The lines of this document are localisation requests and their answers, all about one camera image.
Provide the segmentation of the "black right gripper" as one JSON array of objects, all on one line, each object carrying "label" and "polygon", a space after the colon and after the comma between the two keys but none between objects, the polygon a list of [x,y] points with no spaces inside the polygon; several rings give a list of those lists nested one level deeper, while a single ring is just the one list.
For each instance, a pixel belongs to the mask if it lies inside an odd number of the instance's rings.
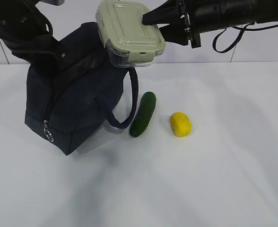
[{"label": "black right gripper", "polygon": [[166,42],[179,45],[190,43],[192,49],[201,47],[193,0],[167,0],[158,8],[144,14],[142,24],[168,24],[159,29]]}]

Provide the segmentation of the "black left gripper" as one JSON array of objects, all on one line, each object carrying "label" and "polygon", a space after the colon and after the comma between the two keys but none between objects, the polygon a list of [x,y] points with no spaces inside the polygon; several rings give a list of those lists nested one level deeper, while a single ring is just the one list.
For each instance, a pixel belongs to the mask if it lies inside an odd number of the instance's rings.
[{"label": "black left gripper", "polygon": [[33,65],[40,71],[55,72],[63,71],[67,65],[67,47],[52,35],[38,35],[31,40],[33,51]]}]

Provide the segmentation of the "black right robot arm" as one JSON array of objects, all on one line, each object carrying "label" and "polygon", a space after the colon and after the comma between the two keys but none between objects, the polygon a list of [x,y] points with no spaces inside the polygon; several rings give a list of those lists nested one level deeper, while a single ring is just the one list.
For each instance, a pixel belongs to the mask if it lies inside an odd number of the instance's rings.
[{"label": "black right robot arm", "polygon": [[168,0],[143,15],[146,26],[162,24],[160,32],[166,42],[201,46],[200,34],[233,27],[241,40],[249,25],[278,22],[278,0]]}]

